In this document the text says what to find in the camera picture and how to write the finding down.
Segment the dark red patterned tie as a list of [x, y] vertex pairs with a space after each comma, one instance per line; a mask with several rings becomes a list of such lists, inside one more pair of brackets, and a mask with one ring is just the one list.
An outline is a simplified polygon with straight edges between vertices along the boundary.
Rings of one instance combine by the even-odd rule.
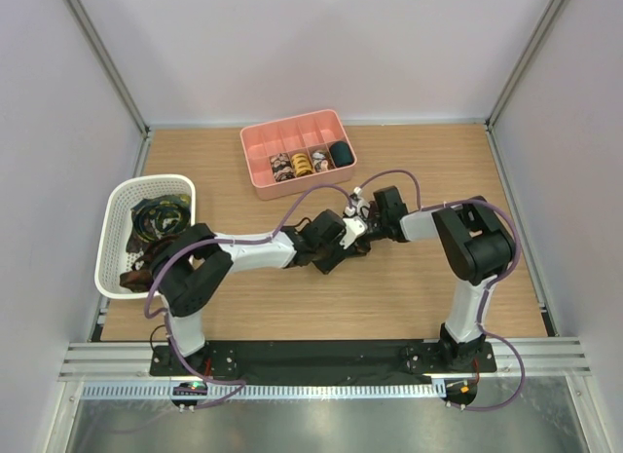
[[[372, 203], [370, 204], [370, 207], [371, 207], [371, 208], [370, 208], [370, 212], [374, 212], [374, 211], [376, 211], [377, 213], [379, 213], [379, 211], [378, 211], [378, 207], [377, 207], [377, 205], [376, 205], [376, 203], [375, 203], [375, 202], [372, 202]], [[367, 253], [369, 253], [369, 252], [371, 251], [371, 248], [372, 248], [371, 243], [372, 243], [372, 242], [366, 242], [366, 241], [364, 241], [364, 240], [362, 239], [362, 236], [361, 236], [360, 238], [358, 238], [358, 239], [355, 241], [355, 243], [354, 243], [354, 245], [355, 245], [355, 250], [356, 250], [356, 253], [355, 253], [355, 254], [356, 254], [357, 256], [363, 256], [363, 255], [366, 255]]]

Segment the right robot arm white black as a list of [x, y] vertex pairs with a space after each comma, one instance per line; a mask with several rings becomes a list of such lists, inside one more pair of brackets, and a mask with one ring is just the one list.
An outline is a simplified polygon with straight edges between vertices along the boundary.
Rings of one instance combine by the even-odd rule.
[[513, 221], [482, 197], [409, 212], [395, 187], [375, 192], [361, 212], [368, 223], [364, 245], [380, 239], [439, 240], [457, 285], [436, 353], [449, 370], [471, 366], [485, 347], [484, 322], [495, 288], [521, 256]]

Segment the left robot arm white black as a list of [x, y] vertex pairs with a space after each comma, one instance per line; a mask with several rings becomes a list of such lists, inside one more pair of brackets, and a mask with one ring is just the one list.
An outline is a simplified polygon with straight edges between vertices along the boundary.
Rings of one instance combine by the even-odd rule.
[[310, 264], [328, 273], [365, 232], [359, 217], [341, 217], [330, 209], [304, 226], [281, 221], [265, 234], [217, 234], [198, 223], [167, 245], [150, 265], [152, 284], [145, 317], [164, 316], [172, 363], [186, 375], [198, 375], [209, 359], [202, 310], [228, 276]]

